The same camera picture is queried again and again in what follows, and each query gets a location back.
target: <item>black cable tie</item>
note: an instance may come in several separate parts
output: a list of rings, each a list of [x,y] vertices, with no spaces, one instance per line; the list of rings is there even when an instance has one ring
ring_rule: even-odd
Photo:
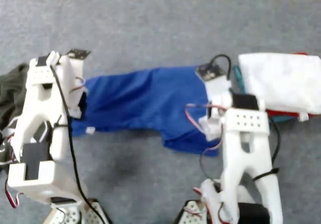
[[[58,127],[68,127],[68,125],[60,125],[58,123],[54,123],[54,127],[53,127],[53,130],[58,128]]]
[[[272,169],[272,170],[269,171],[269,172],[266,172],[266,173],[263,173],[263,174],[261,174],[261,175],[258,175],[258,176],[256,176],[256,177],[254,177],[252,180],[253,180],[253,181],[257,181],[258,179],[261,179],[261,178],[263,178],[263,177],[265,177],[265,176],[277,174],[277,173],[279,172],[279,170],[280,170],[279,168],[274,168],[274,169]]]

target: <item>perforated plate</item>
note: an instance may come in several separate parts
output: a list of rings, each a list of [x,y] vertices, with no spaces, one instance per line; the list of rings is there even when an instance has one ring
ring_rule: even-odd
[[[269,134],[267,113],[256,110],[230,108],[225,113],[228,131]]]
[[[206,209],[203,206],[203,204],[200,203],[199,205],[196,203],[196,201],[192,200],[189,201],[188,204],[186,205],[189,209],[196,211],[196,212],[201,212],[201,217],[197,215],[190,214],[186,211],[182,214],[182,218],[179,222],[179,224],[206,224]]]
[[[105,216],[104,211],[102,210],[101,206],[98,202],[91,203],[92,206],[99,212],[102,216],[106,224],[109,224],[108,219]],[[53,209],[52,212],[48,215],[46,221],[43,224],[78,224],[81,223],[78,217],[77,209],[64,209],[61,208],[66,215],[64,215],[61,211],[57,209]],[[91,210],[89,209],[85,218],[85,224],[102,224],[100,218]]]
[[[55,81],[52,71],[47,66],[34,67],[28,72],[30,84],[53,83]]]

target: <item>black cable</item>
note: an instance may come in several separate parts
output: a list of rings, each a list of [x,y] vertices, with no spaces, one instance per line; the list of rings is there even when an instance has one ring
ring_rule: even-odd
[[[71,157],[72,157],[72,162],[73,162],[73,165],[74,165],[74,171],[75,171],[75,176],[76,176],[76,182],[77,182],[77,186],[78,186],[78,189],[79,189],[79,192],[82,196],[82,198],[84,199],[84,201],[86,202],[86,204],[89,206],[90,209],[92,209],[92,211],[100,218],[100,220],[102,221],[103,224],[105,224],[105,221],[104,219],[102,218],[102,216],[99,214],[99,212],[91,205],[91,203],[89,202],[89,200],[87,199],[87,197],[85,196],[82,188],[81,188],[81,185],[80,185],[80,180],[79,180],[79,175],[78,175],[78,169],[77,169],[77,162],[76,162],[76,156],[75,156],[75,150],[74,150],[74,145],[73,145],[73,142],[72,142],[72,136],[71,136],[71,121],[70,121],[70,115],[69,115],[69,111],[68,111],[68,106],[67,106],[67,103],[66,103],[66,100],[65,100],[65,97],[64,97],[64,94],[62,92],[62,88],[61,88],[61,85],[60,85],[60,82],[59,82],[59,78],[57,76],[57,73],[54,69],[53,66],[50,66],[50,69],[52,71],[52,74],[55,78],[55,81],[57,83],[57,86],[58,86],[58,89],[59,89],[59,92],[60,92],[60,96],[61,96],[61,99],[62,99],[62,103],[63,103],[63,106],[64,106],[64,109],[65,109],[65,112],[66,112],[66,115],[67,115],[67,124],[68,124],[68,137],[69,137],[69,145],[70,145],[70,152],[71,152]]]
[[[270,119],[270,122],[272,124],[272,126],[274,127],[275,131],[276,131],[276,135],[277,135],[277,143],[276,143],[276,147],[275,147],[275,150],[274,150],[274,153],[272,155],[272,164],[274,163],[276,157],[277,157],[277,154],[279,153],[280,151],[280,147],[281,147],[281,134],[280,134],[280,130],[279,128],[277,127],[275,121],[273,120],[273,118],[269,117]]]
[[[200,158],[199,158],[199,161],[200,161],[200,167],[201,167],[201,171],[203,172],[203,174],[206,176],[206,178],[210,179],[210,180],[213,180],[213,177],[209,176],[204,168],[204,165],[203,165],[203,157],[204,157],[204,154],[205,152],[207,152],[208,149],[205,149],[203,150],[203,152],[201,153],[200,155]]]
[[[66,218],[66,213],[63,210],[61,210],[60,208],[56,208],[56,209],[64,214],[64,218],[60,222],[60,224],[64,224],[65,223],[65,218]]]
[[[230,76],[231,76],[231,69],[232,69],[232,61],[231,59],[229,58],[229,56],[225,55],[225,54],[219,54],[219,55],[216,55],[215,57],[212,58],[212,60],[210,61],[210,63],[215,63],[215,60],[218,59],[219,57],[224,57],[227,59],[228,63],[229,63],[229,68],[228,68],[228,71],[227,71],[227,75],[226,75],[226,78],[227,80],[230,80]]]
[[[272,164],[274,163],[276,157],[277,157],[277,154],[279,153],[280,151],[280,147],[281,147],[281,134],[280,134],[280,130],[279,128],[277,127],[275,121],[273,120],[272,117],[269,117],[269,120],[271,122],[271,124],[273,125],[275,131],[276,131],[276,135],[277,135],[277,143],[276,143],[276,147],[275,147],[275,150],[274,150],[274,153],[272,155],[272,158],[271,158],[271,161],[272,161]],[[263,173],[263,174],[260,174],[256,177],[254,177],[252,180],[253,181],[257,181],[265,176],[268,176],[268,175],[272,175],[272,174],[277,174],[279,172],[279,168],[274,168],[272,169],[271,171],[269,172],[266,172],[266,173]]]

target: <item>blue fabric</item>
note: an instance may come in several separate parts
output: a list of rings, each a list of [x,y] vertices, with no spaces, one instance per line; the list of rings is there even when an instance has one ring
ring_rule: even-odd
[[[87,110],[83,120],[72,123],[73,135],[87,127],[110,132],[124,129],[153,129],[164,145],[177,151],[200,154],[218,141],[207,142],[186,118],[185,105],[208,102],[205,86],[195,67],[155,68],[88,79]],[[198,119],[205,109],[190,108]],[[216,151],[207,152],[217,155]]]

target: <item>red wire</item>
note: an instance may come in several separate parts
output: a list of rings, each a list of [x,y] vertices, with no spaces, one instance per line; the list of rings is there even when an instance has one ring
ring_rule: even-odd
[[[76,79],[82,80],[83,84],[81,86],[73,88],[72,90],[70,90],[69,93],[74,92],[76,90],[79,90],[79,89],[81,89],[81,88],[83,88],[85,86],[85,80],[84,79],[82,79],[81,77],[76,77]]]

